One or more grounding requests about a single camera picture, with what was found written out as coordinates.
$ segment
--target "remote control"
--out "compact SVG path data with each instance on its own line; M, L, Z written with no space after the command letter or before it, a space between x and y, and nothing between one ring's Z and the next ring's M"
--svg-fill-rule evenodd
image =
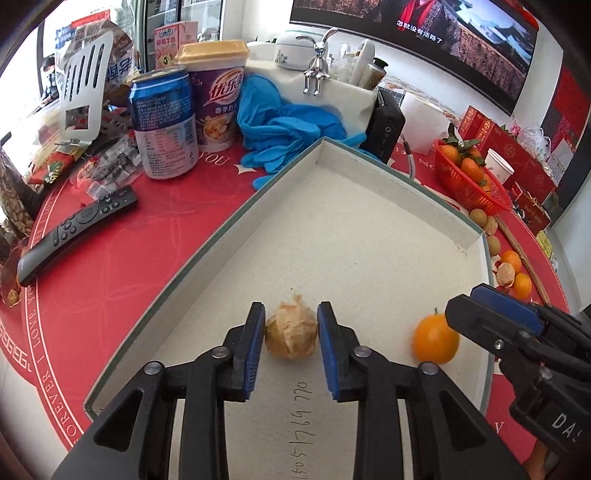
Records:
M126 186L69 216L22 256L17 268L18 283L23 287L31 285L47 264L74 241L107 218L136 205L137 201L134 191Z

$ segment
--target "red basket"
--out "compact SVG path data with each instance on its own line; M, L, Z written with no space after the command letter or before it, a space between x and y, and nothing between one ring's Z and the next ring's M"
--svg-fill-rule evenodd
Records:
M467 210L480 208L487 215L496 215L502 210L511 210L511 198L499 180L485 167L485 173L491 178L491 193L484 191L457 165L439 151L439 147L445 145L442 140L436 140L435 170L441 183L451 192L457 202Z

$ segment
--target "blue can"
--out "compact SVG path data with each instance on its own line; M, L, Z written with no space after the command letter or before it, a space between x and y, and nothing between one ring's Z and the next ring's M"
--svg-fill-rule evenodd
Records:
M169 67L137 77L129 102L146 175L170 179L191 170L199 151L186 67Z

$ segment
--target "black speaker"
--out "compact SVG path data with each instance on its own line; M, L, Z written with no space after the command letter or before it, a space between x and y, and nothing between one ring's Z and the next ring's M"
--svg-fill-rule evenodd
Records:
M367 139L361 144L361 149L388 163L405 123L406 119L394 94L379 87L374 112L365 132Z

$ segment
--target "television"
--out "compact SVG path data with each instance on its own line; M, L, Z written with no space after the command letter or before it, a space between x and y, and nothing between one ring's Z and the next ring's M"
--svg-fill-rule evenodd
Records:
M456 76L508 114L537 37L505 0L294 0L291 22L396 46Z

